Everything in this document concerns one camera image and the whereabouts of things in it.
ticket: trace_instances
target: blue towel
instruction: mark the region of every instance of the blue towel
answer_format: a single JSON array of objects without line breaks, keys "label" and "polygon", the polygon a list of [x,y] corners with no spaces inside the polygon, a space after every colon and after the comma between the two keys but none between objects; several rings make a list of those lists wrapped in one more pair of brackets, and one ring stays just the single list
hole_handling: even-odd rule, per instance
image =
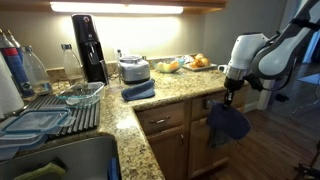
[{"label": "blue towel", "polygon": [[154,83],[155,81],[150,79],[144,83],[122,90],[121,95],[127,101],[153,97],[155,95]]},{"label": "blue towel", "polygon": [[222,130],[235,140],[243,138],[251,129],[248,119],[234,107],[224,107],[222,102],[214,101],[207,117],[207,125]]}]

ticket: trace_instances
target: wall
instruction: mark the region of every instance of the wall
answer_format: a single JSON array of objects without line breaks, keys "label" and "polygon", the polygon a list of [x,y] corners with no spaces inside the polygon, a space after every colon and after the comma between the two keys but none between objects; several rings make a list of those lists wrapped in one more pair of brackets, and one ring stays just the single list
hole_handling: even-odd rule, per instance
[{"label": "wall", "polygon": [[[114,60],[114,47],[128,47],[150,57],[202,52],[204,18],[201,15],[95,15],[105,60]],[[62,43],[71,43],[78,55],[71,14],[0,12],[0,28],[10,29],[21,45],[32,45],[46,68],[62,67]]]},{"label": "wall", "polygon": [[[214,63],[227,64],[242,33],[272,37],[279,30],[285,6],[286,0],[228,0],[225,10],[205,15],[204,53]],[[259,96],[260,92],[250,91],[247,104],[256,103]]]}]

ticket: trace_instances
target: water bottle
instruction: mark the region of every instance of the water bottle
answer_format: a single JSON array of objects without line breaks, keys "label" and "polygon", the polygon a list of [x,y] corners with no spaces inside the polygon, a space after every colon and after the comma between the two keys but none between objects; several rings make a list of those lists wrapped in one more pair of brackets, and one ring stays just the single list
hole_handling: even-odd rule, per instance
[{"label": "water bottle", "polygon": [[24,71],[17,49],[0,29],[0,50],[23,98],[34,97],[35,93]]},{"label": "water bottle", "polygon": [[40,59],[33,53],[31,46],[22,46],[23,68],[30,84],[37,95],[47,95],[52,92],[49,76]]},{"label": "water bottle", "polygon": [[63,50],[63,64],[70,85],[84,83],[82,65],[73,53],[71,44],[61,44]]},{"label": "water bottle", "polygon": [[20,48],[21,47],[20,43],[14,38],[14,36],[10,30],[7,30],[7,33],[5,33],[5,35],[7,36],[8,40],[14,45],[14,47],[17,48],[18,54],[22,60],[23,56],[22,56],[22,51]]}]

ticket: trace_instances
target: glass dish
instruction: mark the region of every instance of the glass dish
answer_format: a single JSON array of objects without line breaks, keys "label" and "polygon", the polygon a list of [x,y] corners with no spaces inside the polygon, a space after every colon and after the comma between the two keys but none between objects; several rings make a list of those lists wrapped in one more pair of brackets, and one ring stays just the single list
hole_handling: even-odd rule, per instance
[{"label": "glass dish", "polygon": [[104,95],[103,82],[82,83],[71,86],[56,95],[60,101],[70,108],[91,107]]},{"label": "glass dish", "polygon": [[162,73],[174,73],[184,65],[184,59],[168,58],[168,59],[152,60],[151,64],[154,67],[154,69]]}]

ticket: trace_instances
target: black appliance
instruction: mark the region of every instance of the black appliance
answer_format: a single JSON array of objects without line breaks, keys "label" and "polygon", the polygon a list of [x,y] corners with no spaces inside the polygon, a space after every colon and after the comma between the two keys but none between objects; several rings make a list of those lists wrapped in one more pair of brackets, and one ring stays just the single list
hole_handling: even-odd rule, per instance
[{"label": "black appliance", "polygon": [[72,15],[73,28],[80,59],[88,82],[109,84],[108,72],[93,16],[90,14]]}]

